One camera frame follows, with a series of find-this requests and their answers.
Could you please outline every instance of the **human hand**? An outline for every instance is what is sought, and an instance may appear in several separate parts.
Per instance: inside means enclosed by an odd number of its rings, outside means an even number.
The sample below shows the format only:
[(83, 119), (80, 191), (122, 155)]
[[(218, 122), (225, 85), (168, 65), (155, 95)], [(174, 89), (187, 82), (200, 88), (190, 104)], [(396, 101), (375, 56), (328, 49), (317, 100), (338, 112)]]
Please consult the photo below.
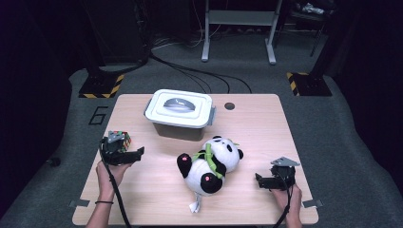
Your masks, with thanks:
[[(109, 170), (115, 178), (116, 184), (119, 186), (124, 178), (124, 173), (128, 167), (130, 167), (133, 163), (122, 164), (122, 165), (110, 165)], [(98, 184), (100, 189), (100, 195), (98, 200), (102, 201), (113, 201), (113, 197), (115, 195), (115, 191), (112, 186), (112, 182), (110, 181), (109, 174), (104, 166), (102, 161), (99, 161), (96, 167), (97, 175), (98, 175)]]
[[(281, 210), (284, 210), (284, 208), (287, 206), (288, 203), (288, 194), (287, 191), (281, 191), (279, 189), (272, 189), (271, 190), (274, 197), (276, 198), (276, 202), (278, 204), (278, 207)], [(294, 184), (289, 188), (290, 194), (293, 196), (291, 197), (290, 200), (290, 209), (287, 214), (287, 217), (285, 218), (285, 223), (287, 225), (287, 228), (299, 228), (302, 227), (302, 223), (299, 219), (299, 212), (301, 209), (301, 199), (302, 199), (302, 191), (299, 189), (297, 184)]]

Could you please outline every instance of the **table surface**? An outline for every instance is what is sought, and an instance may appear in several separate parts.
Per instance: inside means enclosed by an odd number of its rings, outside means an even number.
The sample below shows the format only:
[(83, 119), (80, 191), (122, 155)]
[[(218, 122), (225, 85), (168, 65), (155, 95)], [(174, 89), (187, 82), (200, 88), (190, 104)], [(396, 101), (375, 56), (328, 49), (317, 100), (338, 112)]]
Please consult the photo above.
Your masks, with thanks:
[[(255, 173), (271, 177), (271, 161), (286, 157), (300, 162), (279, 97), (274, 94), (209, 94), (217, 108), (213, 125), (207, 126), (200, 142), (161, 137), (144, 116), (152, 94), (121, 95), (113, 109), (105, 136), (109, 130), (127, 131), (132, 139), (129, 151), (144, 146), (141, 161), (125, 173), (119, 189), (126, 214), (133, 225), (265, 225), (275, 224), (282, 211), (268, 189), (259, 188)], [(233, 103), (227, 110), (224, 105)], [(201, 199), (199, 213), (191, 213), (189, 204), (194, 193), (187, 188), (176, 159), (181, 153), (193, 154), (202, 144), (219, 135), (239, 144), (244, 153), (237, 169), (226, 175), (222, 189)], [(78, 206), (73, 223), (85, 225), (95, 208), (98, 181), (95, 167), (97, 153), (81, 195), (90, 200), (88, 207)], [(312, 195), (302, 168), (296, 167), (296, 181), (302, 190), (302, 200)], [(304, 224), (318, 221), (316, 208), (301, 208)], [(115, 198), (109, 224), (125, 224)]]

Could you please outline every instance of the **storage box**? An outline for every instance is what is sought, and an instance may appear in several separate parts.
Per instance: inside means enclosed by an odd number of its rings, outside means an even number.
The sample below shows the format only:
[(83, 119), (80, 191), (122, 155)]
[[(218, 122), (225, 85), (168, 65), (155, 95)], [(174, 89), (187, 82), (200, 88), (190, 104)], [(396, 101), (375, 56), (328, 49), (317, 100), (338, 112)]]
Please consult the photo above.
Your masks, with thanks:
[(206, 94), (160, 89), (154, 93), (144, 115), (160, 136), (200, 141), (204, 129), (213, 123), (215, 112), (213, 101)]

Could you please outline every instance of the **bracelet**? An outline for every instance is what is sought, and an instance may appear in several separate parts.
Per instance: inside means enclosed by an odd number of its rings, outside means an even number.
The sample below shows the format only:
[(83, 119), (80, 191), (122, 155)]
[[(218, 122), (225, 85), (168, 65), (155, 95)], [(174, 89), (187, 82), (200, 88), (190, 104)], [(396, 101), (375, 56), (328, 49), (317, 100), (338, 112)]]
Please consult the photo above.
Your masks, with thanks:
[(95, 204), (97, 204), (98, 202), (113, 204), (113, 201), (96, 201)]

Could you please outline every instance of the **panda plush toy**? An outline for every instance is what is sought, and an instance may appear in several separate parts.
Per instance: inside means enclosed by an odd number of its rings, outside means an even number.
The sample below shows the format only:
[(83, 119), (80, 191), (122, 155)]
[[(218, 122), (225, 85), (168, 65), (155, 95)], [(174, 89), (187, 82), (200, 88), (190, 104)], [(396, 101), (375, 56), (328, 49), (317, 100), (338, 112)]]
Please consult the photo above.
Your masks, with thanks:
[(205, 142), (193, 157), (183, 153), (177, 158), (186, 185), (196, 194), (197, 205), (194, 210), (191, 206), (192, 212), (199, 210), (200, 196), (211, 196), (222, 188), (225, 175), (235, 170), (242, 158), (242, 150), (221, 136)]

